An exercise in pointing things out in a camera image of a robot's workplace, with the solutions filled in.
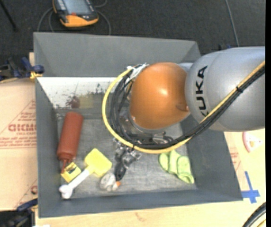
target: ketchup bottle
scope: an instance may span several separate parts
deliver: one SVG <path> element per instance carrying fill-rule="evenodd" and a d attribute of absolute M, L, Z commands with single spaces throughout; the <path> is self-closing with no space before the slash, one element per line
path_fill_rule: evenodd
<path fill-rule="evenodd" d="M 61 173 L 64 172 L 66 164 L 76 158 L 82 124 L 83 116 L 80 113 L 73 111 L 66 113 L 56 152 L 58 159 L 63 162 Z"/>

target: yellow cable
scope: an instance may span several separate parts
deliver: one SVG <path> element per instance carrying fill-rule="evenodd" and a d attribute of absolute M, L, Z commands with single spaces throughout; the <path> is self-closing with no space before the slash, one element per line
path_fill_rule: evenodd
<path fill-rule="evenodd" d="M 237 87 L 235 87 L 200 123 L 202 123 L 203 121 L 205 121 L 208 117 L 210 117 L 221 105 L 223 105 L 228 99 L 229 97 L 237 90 L 238 87 L 241 87 L 253 74 L 255 74 L 258 70 L 260 70 L 263 66 L 265 65 L 265 61 L 263 61 L 259 66 L 257 66 L 245 79 L 243 79 Z M 103 121 L 105 123 L 106 128 L 109 130 L 109 132 L 117 139 L 119 140 L 121 143 L 123 143 L 124 145 L 134 148 L 138 151 L 144 152 L 144 153 L 148 153 L 148 154 L 161 154 L 163 152 L 169 152 L 172 151 L 174 149 L 177 149 L 178 147 L 184 145 L 185 143 L 187 143 L 189 140 L 191 140 L 192 137 L 189 137 L 185 140 L 182 140 L 180 142 L 178 142 L 177 144 L 170 146 L 168 148 L 164 148 L 164 149 L 145 149 L 145 148 L 141 148 L 139 146 L 133 145 L 132 143 L 130 143 L 129 141 L 123 139 L 122 137 L 120 137 L 110 126 L 108 120 L 107 120 L 107 116 L 106 116 L 106 102 L 108 99 L 108 96 L 112 90 L 112 88 L 115 86 L 116 83 L 118 83 L 128 72 L 130 72 L 133 68 L 127 69 L 126 71 L 124 71 L 123 73 L 121 73 L 108 87 L 108 89 L 105 92 L 104 98 L 103 98 L 103 102 L 102 102 L 102 118 Z"/>

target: kuka logo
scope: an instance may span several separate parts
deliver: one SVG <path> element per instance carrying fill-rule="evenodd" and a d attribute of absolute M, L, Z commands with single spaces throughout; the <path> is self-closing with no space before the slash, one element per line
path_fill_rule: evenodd
<path fill-rule="evenodd" d="M 208 111 L 206 110 L 206 104 L 205 104 L 205 99 L 204 99 L 204 93 L 203 93 L 203 83 L 204 83 L 204 72 L 205 70 L 207 69 L 207 66 L 201 68 L 199 71 L 198 71 L 198 74 L 197 74 L 197 81 L 196 81 L 196 87 L 197 87 L 197 90 L 196 90 L 196 96 L 197 96 L 197 103 L 199 105 L 199 110 L 201 112 L 201 114 L 205 117 L 206 115 L 208 115 Z"/>

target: dark carpet floor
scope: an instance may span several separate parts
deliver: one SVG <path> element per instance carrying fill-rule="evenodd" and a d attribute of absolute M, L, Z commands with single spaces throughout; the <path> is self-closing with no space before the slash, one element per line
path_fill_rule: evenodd
<path fill-rule="evenodd" d="M 0 65 L 10 56 L 28 56 L 33 50 L 33 32 L 52 0 L 3 0 L 13 22 L 0 5 Z M 101 4 L 104 0 L 92 0 Z M 193 40 L 201 54 L 237 46 L 265 46 L 266 0 L 107 0 L 98 11 L 108 19 L 111 34 Z M 107 35 L 108 23 L 82 31 L 67 31 L 51 15 L 54 32 Z M 50 31 L 46 16 L 40 31 Z M 15 213 L 0 213 L 0 226 Z"/>

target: blue tape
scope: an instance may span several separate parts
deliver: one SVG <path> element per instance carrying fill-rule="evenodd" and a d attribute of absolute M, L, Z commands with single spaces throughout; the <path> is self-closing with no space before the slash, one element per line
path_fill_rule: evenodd
<path fill-rule="evenodd" d="M 253 187 L 251 185 L 250 179 L 249 179 L 249 175 L 248 172 L 245 171 L 245 176 L 249 185 L 249 190 L 247 191 L 241 191 L 242 197 L 243 198 L 249 198 L 250 203 L 256 203 L 256 197 L 260 197 L 259 191 L 258 190 L 253 190 Z"/>

